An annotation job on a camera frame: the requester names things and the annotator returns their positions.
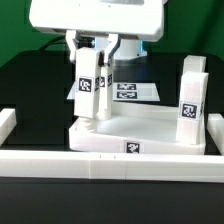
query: white robot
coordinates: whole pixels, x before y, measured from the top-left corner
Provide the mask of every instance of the white robot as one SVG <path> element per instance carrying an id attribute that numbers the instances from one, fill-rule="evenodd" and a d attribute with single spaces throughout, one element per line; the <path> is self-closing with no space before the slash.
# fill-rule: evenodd
<path id="1" fill-rule="evenodd" d="M 223 159 L 203 155 L 205 58 L 185 59 L 179 108 L 112 102 L 113 55 L 121 45 L 130 59 L 138 54 L 139 41 L 158 41 L 163 35 L 165 3 L 32 0 L 32 25 L 43 32 L 65 34 L 70 60 L 76 62 L 79 119 L 69 130 L 70 147 L 85 152 L 3 150 L 0 175 L 224 182 Z M 79 36 L 108 38 L 108 46 L 77 50 Z M 132 40 L 132 47 L 125 49 L 125 40 Z M 121 52 L 116 57 L 128 59 Z"/>

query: white foam block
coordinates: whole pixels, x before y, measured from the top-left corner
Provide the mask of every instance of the white foam block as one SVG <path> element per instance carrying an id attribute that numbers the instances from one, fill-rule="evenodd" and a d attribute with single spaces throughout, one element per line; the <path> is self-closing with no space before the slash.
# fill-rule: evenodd
<path id="1" fill-rule="evenodd" d="M 99 109 L 100 52 L 92 48 L 76 51 L 75 115 L 94 118 Z"/>
<path id="2" fill-rule="evenodd" d="M 204 111 L 208 73 L 185 72 L 181 79 L 176 139 L 200 144 L 200 126 Z"/>
<path id="3" fill-rule="evenodd" d="M 3 109 L 0 113 L 0 146 L 16 126 L 15 109 Z"/>
<path id="4" fill-rule="evenodd" d="M 220 153 L 224 155 L 224 119 L 221 114 L 209 114 L 207 129 Z"/>
<path id="5" fill-rule="evenodd" d="M 206 57 L 188 55 L 184 59 L 183 74 L 187 71 L 204 72 Z"/>

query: white plastic part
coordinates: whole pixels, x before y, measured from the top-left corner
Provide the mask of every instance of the white plastic part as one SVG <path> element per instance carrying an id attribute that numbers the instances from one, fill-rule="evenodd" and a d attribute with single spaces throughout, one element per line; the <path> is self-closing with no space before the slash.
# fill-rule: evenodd
<path id="1" fill-rule="evenodd" d="M 78 33 L 75 30 L 67 30 L 66 32 L 66 42 L 70 50 L 70 61 L 75 61 L 76 50 L 78 49 Z"/>
<path id="2" fill-rule="evenodd" d="M 202 155 L 204 125 L 200 144 L 176 142 L 178 108 L 113 102 L 112 117 L 96 122 L 96 133 L 77 131 L 79 119 L 69 129 L 70 148 L 86 152 Z"/>
<path id="3" fill-rule="evenodd" d="M 15 109 L 3 109 L 0 113 L 0 146 L 16 126 Z"/>
<path id="4" fill-rule="evenodd" d="M 44 32 L 76 30 L 83 36 L 124 37 L 158 41 L 163 35 L 163 0 L 143 4 L 102 0 L 32 0 L 30 21 Z"/>
<path id="5" fill-rule="evenodd" d="M 90 179 L 126 179 L 126 154 L 91 153 Z"/>
<path id="6" fill-rule="evenodd" d="M 0 176 L 88 179 L 89 154 L 1 150 Z"/>
<path id="7" fill-rule="evenodd" d="M 183 74 L 187 71 L 204 72 L 206 57 L 188 55 L 184 59 Z"/>
<path id="8" fill-rule="evenodd" d="M 0 150 L 0 176 L 224 183 L 224 158 Z"/>
<path id="9" fill-rule="evenodd" d="M 176 139 L 185 144 L 201 144 L 201 125 L 208 73 L 185 72 L 181 79 Z"/>
<path id="10" fill-rule="evenodd" d="M 76 51 L 75 115 L 94 118 L 99 109 L 100 52 L 91 48 Z"/>
<path id="11" fill-rule="evenodd" d="M 107 38 L 95 38 L 95 48 L 105 49 L 108 45 Z M 121 46 L 114 54 L 114 60 L 131 60 L 139 57 L 147 56 L 147 52 L 143 52 L 142 42 L 139 40 L 121 40 Z"/>
<path id="12" fill-rule="evenodd" d="M 220 153 L 224 155 L 224 119 L 221 114 L 209 114 L 207 129 Z"/>
<path id="13" fill-rule="evenodd" d="M 111 118 L 111 104 L 113 92 L 113 66 L 101 68 L 100 99 L 98 120 Z"/>

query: white block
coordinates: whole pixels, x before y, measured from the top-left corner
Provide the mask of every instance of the white block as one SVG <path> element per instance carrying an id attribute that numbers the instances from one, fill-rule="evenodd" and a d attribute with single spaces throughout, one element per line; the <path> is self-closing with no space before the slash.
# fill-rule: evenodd
<path id="1" fill-rule="evenodd" d="M 90 179 L 125 179 L 125 154 L 90 153 Z"/>
<path id="2" fill-rule="evenodd" d="M 207 129 L 220 153 L 224 155 L 224 119 L 222 115 L 209 114 Z"/>
<path id="3" fill-rule="evenodd" d="M 16 126 L 15 109 L 3 109 L 0 113 L 0 146 Z"/>
<path id="4" fill-rule="evenodd" d="M 0 151 L 0 176 L 89 178 L 89 153 Z"/>
<path id="5" fill-rule="evenodd" d="M 79 118 L 69 129 L 70 148 L 105 153 L 204 154 L 204 125 L 200 126 L 200 144 L 176 142 L 178 108 L 120 102 L 114 102 L 112 108 L 111 119 L 97 120 L 94 133 L 78 131 Z"/>
<path id="6" fill-rule="evenodd" d="M 113 92 L 113 66 L 102 67 L 100 77 L 100 99 L 97 119 L 108 120 L 111 118 L 111 104 Z"/>
<path id="7" fill-rule="evenodd" d="M 185 72 L 181 79 L 176 139 L 185 144 L 200 144 L 208 73 Z"/>
<path id="8" fill-rule="evenodd" d="M 94 118 L 99 109 L 99 85 L 101 69 L 100 52 L 92 48 L 76 51 L 75 115 Z"/>
<path id="9" fill-rule="evenodd" d="M 221 156 L 127 155 L 127 180 L 223 182 Z"/>
<path id="10" fill-rule="evenodd" d="M 206 57 L 189 55 L 184 59 L 183 74 L 187 71 L 204 72 Z"/>

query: marker sticker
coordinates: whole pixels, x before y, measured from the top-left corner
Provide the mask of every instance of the marker sticker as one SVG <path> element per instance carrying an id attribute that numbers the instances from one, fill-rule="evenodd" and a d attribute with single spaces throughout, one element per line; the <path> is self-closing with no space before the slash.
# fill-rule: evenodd
<path id="1" fill-rule="evenodd" d="M 126 142 L 126 153 L 139 154 L 140 143 L 137 142 Z"/>
<path id="2" fill-rule="evenodd" d="M 130 84 L 130 83 L 119 83 L 117 84 L 118 90 L 137 90 L 136 84 Z"/>
<path id="3" fill-rule="evenodd" d="M 92 92 L 92 79 L 80 77 L 78 90 L 81 92 L 91 93 Z"/>
<path id="4" fill-rule="evenodd" d="M 181 102 L 180 118 L 199 120 L 201 115 L 201 108 L 202 107 L 199 104 Z"/>
<path id="5" fill-rule="evenodd" d="M 138 99 L 137 92 L 117 92 L 118 99 Z"/>

